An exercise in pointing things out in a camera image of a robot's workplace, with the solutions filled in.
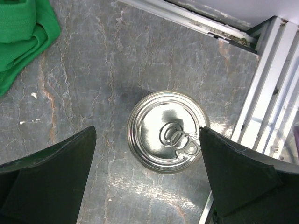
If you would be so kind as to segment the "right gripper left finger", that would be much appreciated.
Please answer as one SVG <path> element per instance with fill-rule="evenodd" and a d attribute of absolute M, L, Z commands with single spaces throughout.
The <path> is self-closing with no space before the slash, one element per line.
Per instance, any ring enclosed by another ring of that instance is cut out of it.
<path fill-rule="evenodd" d="M 94 126 L 0 166 L 2 224 L 74 224 L 96 146 Z"/>

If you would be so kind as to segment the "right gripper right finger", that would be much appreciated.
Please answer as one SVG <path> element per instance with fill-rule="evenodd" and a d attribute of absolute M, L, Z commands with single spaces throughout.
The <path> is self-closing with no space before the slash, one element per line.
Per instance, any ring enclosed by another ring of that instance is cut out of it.
<path fill-rule="evenodd" d="M 296 224 L 299 167 L 242 146 L 209 127 L 199 135 L 220 224 Z"/>

